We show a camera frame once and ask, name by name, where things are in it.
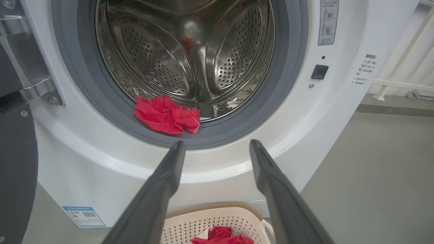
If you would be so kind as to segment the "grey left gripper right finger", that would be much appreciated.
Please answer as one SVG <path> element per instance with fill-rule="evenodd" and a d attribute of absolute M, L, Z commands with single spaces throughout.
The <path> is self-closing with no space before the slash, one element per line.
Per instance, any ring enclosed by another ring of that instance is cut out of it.
<path fill-rule="evenodd" d="M 334 241 L 258 140 L 249 145 L 255 182 L 265 196 L 278 244 L 333 244 Z"/>

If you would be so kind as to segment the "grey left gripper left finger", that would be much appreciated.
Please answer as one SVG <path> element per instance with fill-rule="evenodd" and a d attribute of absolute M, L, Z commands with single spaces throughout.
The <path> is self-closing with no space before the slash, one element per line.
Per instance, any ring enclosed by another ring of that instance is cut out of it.
<path fill-rule="evenodd" d="M 175 142 L 105 237 L 104 244 L 158 244 L 170 198 L 180 185 L 186 148 Z"/>

